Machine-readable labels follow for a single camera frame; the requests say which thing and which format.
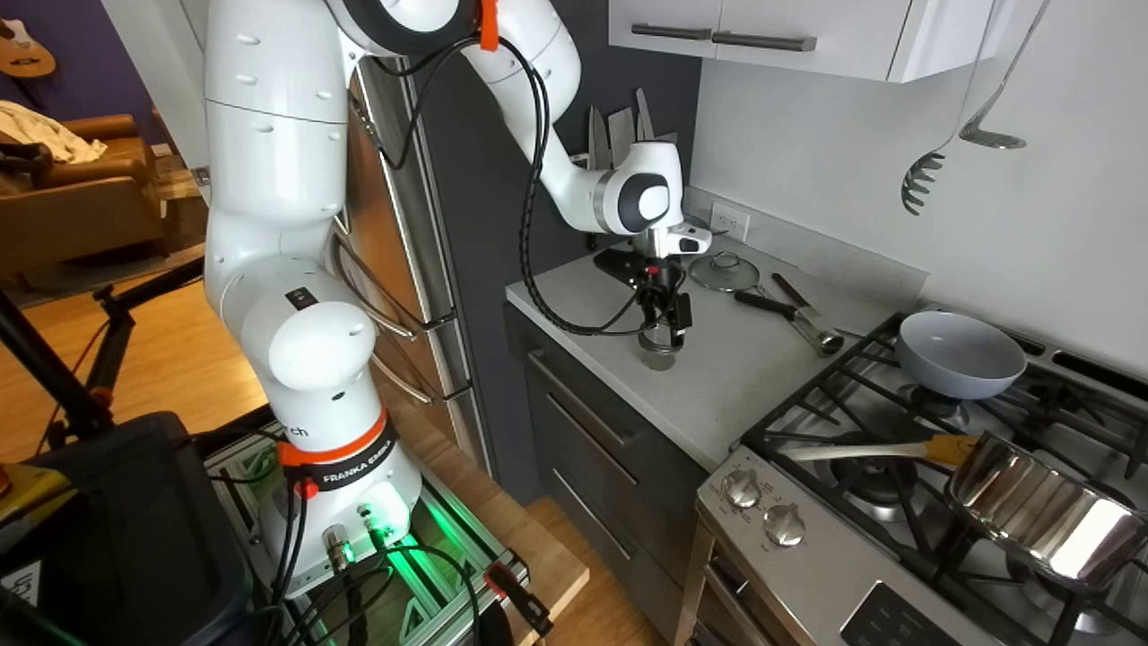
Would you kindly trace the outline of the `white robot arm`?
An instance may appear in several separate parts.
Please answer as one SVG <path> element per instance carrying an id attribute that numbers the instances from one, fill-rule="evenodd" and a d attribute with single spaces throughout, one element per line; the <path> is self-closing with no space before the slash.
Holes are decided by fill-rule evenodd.
<path id="1" fill-rule="evenodd" d="M 206 285 L 284 426 L 284 484 L 259 519 L 282 599 L 404 541 L 424 491 L 370 379 L 377 327 L 328 246 L 350 206 L 355 68 L 437 50 L 465 56 L 493 91 L 572 229 L 624 236 L 653 266 L 711 247 L 682 217 L 673 145 L 638 139 L 610 170 L 560 145 L 581 58 L 551 0 L 207 0 Z"/>

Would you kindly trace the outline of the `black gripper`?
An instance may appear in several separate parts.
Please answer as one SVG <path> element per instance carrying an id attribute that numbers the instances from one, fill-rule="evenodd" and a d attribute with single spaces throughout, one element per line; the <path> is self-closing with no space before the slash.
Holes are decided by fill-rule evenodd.
<path id="1" fill-rule="evenodd" d="M 686 294 L 686 269 L 674 258 L 646 258 L 638 253 L 600 253 L 596 266 L 630 285 L 642 309 L 642 332 L 668 327 L 691 332 L 694 327 L 694 301 Z"/>

